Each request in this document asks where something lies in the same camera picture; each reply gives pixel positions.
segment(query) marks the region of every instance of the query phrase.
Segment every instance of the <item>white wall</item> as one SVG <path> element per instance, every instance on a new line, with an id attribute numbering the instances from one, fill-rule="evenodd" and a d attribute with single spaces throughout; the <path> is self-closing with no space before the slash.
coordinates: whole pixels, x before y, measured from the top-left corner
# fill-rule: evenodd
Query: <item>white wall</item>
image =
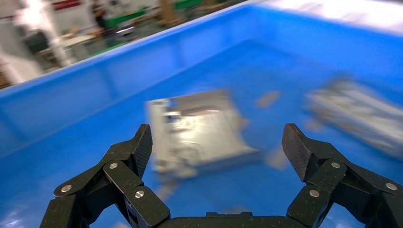
<path id="1" fill-rule="evenodd" d="M 121 0 L 130 2 L 130 11 L 135 11 L 139 9 L 140 6 L 152 6 L 158 5 L 158 0 Z M 81 29 L 89 29 L 95 27 L 96 23 L 91 14 L 91 4 L 92 0 L 81 0 L 82 4 L 80 6 L 71 7 L 68 9 L 62 9 L 55 11 L 56 22 L 59 26 L 59 30 L 63 31 L 69 29 L 75 21 L 79 21 L 81 24 Z M 107 8 L 110 5 L 107 4 L 109 0 L 100 0 Z"/>
<path id="2" fill-rule="evenodd" d="M 13 16 L 16 9 L 15 0 L 0 0 L 0 18 Z"/>
<path id="3" fill-rule="evenodd" d="M 379 0 L 266 0 L 263 4 L 403 34 L 403 4 Z"/>

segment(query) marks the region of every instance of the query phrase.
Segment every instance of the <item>metal pin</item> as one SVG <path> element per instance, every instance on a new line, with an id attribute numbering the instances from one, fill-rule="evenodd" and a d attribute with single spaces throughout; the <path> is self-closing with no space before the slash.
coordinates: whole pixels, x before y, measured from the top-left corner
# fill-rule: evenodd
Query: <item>metal pin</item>
<path id="1" fill-rule="evenodd" d="M 387 184 L 385 184 L 389 189 L 391 189 L 391 190 L 397 190 L 397 187 L 396 187 L 396 185 L 394 185 L 394 184 L 391 184 L 391 183 L 387 183 Z"/>
<path id="2" fill-rule="evenodd" d="M 311 195 L 311 196 L 313 196 L 313 197 L 319 197 L 319 192 L 318 191 L 316 191 L 316 190 L 311 190 L 311 191 L 309 191 L 309 194 Z"/>
<path id="3" fill-rule="evenodd" d="M 117 167 L 117 163 L 112 163 L 112 164 L 109 166 L 110 169 L 114 169 L 114 168 L 116 168 L 116 167 Z"/>
<path id="4" fill-rule="evenodd" d="M 143 191 L 138 191 L 138 192 L 136 192 L 136 198 L 141 198 L 141 197 L 143 197 L 143 195 L 144 195 L 144 192 Z"/>
<path id="5" fill-rule="evenodd" d="M 72 188 L 73 186 L 71 185 L 71 184 L 69 184 L 69 185 L 66 185 L 66 186 L 64 186 L 64 187 L 62 187 L 62 192 L 67 192 L 67 191 L 70 191 L 70 189 Z"/>
<path id="6" fill-rule="evenodd" d="M 332 162 L 332 166 L 335 168 L 340 168 L 340 164 L 337 162 Z"/>

